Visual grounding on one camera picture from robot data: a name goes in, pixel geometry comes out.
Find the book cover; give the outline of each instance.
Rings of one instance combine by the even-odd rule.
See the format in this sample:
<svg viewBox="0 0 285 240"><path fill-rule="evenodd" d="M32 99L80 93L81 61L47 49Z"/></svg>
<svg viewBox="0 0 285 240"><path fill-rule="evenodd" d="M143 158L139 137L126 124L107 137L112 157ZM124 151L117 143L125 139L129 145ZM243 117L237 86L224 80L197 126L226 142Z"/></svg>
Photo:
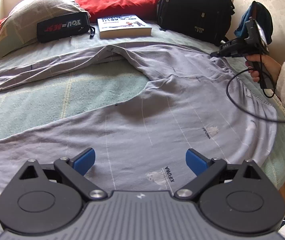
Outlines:
<svg viewBox="0 0 285 240"><path fill-rule="evenodd" d="M136 15L118 15L98 19L101 38L150 36L151 26Z"/></svg>

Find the metal screw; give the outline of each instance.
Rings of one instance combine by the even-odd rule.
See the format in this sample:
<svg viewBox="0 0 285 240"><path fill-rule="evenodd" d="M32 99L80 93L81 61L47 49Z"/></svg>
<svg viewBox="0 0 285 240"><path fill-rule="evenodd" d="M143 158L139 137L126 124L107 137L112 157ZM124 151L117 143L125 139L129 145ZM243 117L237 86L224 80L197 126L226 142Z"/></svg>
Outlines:
<svg viewBox="0 0 285 240"><path fill-rule="evenodd" d="M101 189L95 189L90 191L89 196L92 198L101 198L104 196L104 192Z"/></svg>
<svg viewBox="0 0 285 240"><path fill-rule="evenodd" d="M187 189L187 188L182 188L182 189L177 191L177 195L179 197L190 197L192 195L192 191L190 189Z"/></svg>
<svg viewBox="0 0 285 240"><path fill-rule="evenodd" d="M145 194L139 193L139 194L137 195L137 198L143 199L145 196L146 196Z"/></svg>

